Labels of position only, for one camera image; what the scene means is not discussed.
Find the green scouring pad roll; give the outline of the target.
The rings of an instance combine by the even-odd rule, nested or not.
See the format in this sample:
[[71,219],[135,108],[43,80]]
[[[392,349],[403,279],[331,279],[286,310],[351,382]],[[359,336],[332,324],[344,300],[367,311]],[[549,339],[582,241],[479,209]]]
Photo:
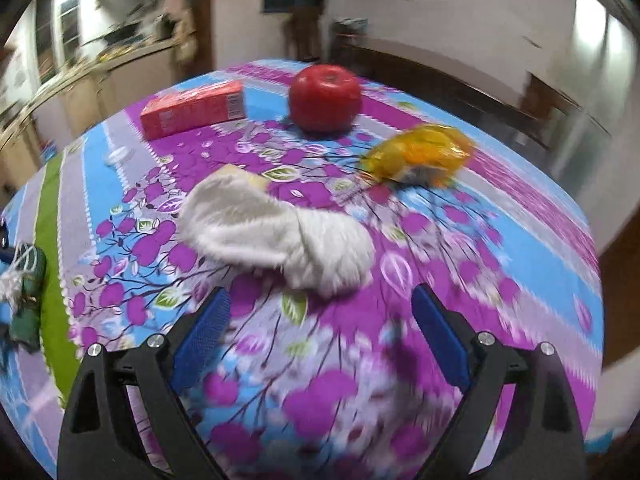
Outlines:
[[17,306],[12,308],[9,334],[13,342],[28,353],[40,350],[40,324],[47,259],[43,250],[21,243],[15,249],[10,269],[20,278]]

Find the white knitted cloth ball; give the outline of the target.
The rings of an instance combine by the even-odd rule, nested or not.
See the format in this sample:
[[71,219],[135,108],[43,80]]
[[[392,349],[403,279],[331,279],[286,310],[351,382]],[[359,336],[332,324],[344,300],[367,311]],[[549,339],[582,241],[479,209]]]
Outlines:
[[280,272],[288,287],[332,298],[360,289],[375,263],[368,230],[342,212],[294,206],[247,180],[210,174],[179,210],[180,240],[223,263]]

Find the white bottle cap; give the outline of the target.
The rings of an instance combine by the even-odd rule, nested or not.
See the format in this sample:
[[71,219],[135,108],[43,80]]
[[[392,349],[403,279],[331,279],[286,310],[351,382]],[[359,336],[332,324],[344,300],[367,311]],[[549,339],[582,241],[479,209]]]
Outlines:
[[104,158],[104,164],[110,167],[116,167],[124,162],[131,155],[128,146],[120,146],[111,150]]

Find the yellow crumpled wrapper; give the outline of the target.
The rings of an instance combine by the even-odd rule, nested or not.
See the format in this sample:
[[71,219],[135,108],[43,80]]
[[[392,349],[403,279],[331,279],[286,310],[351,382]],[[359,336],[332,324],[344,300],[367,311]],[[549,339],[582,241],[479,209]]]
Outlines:
[[360,157],[371,179],[442,188],[472,158],[475,144],[459,129],[419,124],[375,145]]

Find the frosted glass door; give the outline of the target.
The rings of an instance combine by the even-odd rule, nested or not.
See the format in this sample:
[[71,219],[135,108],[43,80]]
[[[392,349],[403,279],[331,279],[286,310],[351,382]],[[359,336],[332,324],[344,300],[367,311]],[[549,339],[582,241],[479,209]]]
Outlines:
[[550,171],[578,194],[612,143],[636,71],[634,34],[599,0],[575,0],[570,43],[554,74],[574,102],[554,149]]

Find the wooden chair right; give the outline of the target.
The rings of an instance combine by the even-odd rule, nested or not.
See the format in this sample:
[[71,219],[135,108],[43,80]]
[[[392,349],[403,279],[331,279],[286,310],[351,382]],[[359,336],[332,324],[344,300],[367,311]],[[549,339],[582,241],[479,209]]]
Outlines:
[[534,73],[527,76],[518,101],[516,128],[541,151],[535,156],[537,166],[551,172],[558,160],[563,160],[567,148],[570,149],[567,159],[570,159],[582,144],[598,152],[611,139],[611,133],[573,98]]

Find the wooden chair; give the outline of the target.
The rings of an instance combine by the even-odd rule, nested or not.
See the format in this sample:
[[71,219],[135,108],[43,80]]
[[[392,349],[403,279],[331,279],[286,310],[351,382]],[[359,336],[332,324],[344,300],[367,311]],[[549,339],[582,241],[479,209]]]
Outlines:
[[284,50],[288,58],[319,62],[321,50],[321,6],[293,6],[283,24]]
[[573,98],[534,73],[527,76],[518,101],[516,128],[541,151],[535,156],[537,166],[551,172],[558,160],[563,160],[567,148],[570,149],[567,159],[570,159],[582,144],[598,152],[611,139],[611,133]]

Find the colourful floral tablecloth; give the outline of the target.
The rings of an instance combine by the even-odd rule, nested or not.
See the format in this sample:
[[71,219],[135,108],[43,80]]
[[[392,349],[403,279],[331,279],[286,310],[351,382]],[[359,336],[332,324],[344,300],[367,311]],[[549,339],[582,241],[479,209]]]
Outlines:
[[478,332],[559,353],[583,425],[603,352],[596,248],[558,184],[492,136],[363,81],[349,132],[288,117],[300,65],[236,80],[234,122],[147,141],[142,103],[62,148],[1,215],[40,288],[29,343],[1,358],[1,409],[49,476],[91,348],[169,332],[215,288],[230,321],[182,402],[206,448],[247,479],[407,479],[461,401],[411,312],[430,285]]

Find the kitchen counter cabinets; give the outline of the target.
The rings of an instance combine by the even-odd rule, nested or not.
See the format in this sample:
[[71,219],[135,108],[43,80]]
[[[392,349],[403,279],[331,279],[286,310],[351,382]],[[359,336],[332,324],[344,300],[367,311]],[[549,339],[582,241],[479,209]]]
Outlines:
[[82,63],[38,91],[1,128],[1,187],[15,193],[43,165],[41,150],[61,151],[123,108],[178,81],[177,43],[142,44],[116,58]]

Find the pink cardboard box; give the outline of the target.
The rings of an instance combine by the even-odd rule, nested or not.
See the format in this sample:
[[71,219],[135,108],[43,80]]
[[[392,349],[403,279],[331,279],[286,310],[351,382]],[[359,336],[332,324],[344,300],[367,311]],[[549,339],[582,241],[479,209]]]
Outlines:
[[245,117],[244,86],[230,80],[158,96],[142,108],[140,122],[145,140],[154,141]]

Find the red apple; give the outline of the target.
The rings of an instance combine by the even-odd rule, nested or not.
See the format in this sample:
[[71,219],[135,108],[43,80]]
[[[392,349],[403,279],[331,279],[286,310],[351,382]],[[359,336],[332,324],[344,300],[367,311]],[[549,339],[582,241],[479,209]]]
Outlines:
[[299,129],[333,136],[352,128],[362,107],[358,77],[338,65],[301,70],[288,89],[288,117]]

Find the dark round wooden table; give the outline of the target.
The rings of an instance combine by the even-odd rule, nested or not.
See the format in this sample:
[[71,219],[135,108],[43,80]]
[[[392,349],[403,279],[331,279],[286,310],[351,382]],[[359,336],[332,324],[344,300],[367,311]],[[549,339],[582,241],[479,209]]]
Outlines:
[[480,124],[480,118],[491,118],[499,126],[524,134],[544,153],[548,152],[537,119],[437,68],[356,44],[330,47],[329,60],[367,80],[431,103],[474,126]]

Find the hanging pink towel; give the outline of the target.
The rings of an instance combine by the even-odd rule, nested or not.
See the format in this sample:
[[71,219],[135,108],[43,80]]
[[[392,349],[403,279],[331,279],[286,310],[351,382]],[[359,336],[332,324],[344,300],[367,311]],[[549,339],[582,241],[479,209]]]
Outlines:
[[198,50],[190,1],[164,0],[163,14],[176,23],[172,38],[177,43],[177,62],[181,65],[190,64]]

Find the box of clutter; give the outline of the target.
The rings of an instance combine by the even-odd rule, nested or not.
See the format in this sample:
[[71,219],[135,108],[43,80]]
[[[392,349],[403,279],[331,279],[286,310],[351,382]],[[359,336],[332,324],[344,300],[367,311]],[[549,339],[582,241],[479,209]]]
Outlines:
[[366,18],[336,18],[331,24],[331,44],[334,47],[361,46],[367,37]]

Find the wooden chair left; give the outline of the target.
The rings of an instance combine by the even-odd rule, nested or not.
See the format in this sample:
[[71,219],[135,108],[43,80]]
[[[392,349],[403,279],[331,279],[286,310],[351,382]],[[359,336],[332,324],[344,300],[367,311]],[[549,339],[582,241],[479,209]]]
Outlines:
[[283,24],[284,50],[288,58],[319,62],[321,50],[321,6],[293,6]]

